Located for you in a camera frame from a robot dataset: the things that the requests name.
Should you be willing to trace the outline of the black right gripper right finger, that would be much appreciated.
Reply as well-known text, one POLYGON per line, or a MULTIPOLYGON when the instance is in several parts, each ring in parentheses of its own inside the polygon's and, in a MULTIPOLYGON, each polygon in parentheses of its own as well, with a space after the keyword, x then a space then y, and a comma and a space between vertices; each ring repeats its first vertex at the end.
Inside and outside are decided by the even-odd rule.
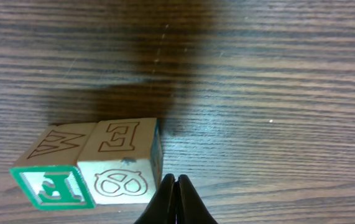
POLYGON ((178 177, 175 194, 178 224, 218 224, 207 210, 187 175, 178 177))

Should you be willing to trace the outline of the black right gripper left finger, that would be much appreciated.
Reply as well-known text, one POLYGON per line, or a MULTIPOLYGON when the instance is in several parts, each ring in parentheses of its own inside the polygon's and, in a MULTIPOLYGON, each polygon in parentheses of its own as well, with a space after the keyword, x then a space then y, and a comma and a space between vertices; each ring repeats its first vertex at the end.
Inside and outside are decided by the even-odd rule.
POLYGON ((167 174, 142 215, 134 224, 175 224, 175 177, 167 174))

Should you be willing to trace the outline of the plain E pretzel block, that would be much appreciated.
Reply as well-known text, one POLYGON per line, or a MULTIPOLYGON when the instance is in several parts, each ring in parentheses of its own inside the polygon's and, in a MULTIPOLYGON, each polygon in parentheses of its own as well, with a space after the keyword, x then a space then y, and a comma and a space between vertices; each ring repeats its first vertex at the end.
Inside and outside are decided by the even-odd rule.
POLYGON ((100 121, 77 165, 98 205, 150 202, 162 179, 157 118, 100 121))

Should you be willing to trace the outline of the green letter F block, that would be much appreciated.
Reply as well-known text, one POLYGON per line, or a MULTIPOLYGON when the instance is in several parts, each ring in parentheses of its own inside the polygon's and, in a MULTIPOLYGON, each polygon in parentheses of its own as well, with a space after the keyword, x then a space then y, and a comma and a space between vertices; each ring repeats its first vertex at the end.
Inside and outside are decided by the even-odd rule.
POLYGON ((9 169, 39 210, 95 208, 77 166, 95 123, 51 125, 9 169))

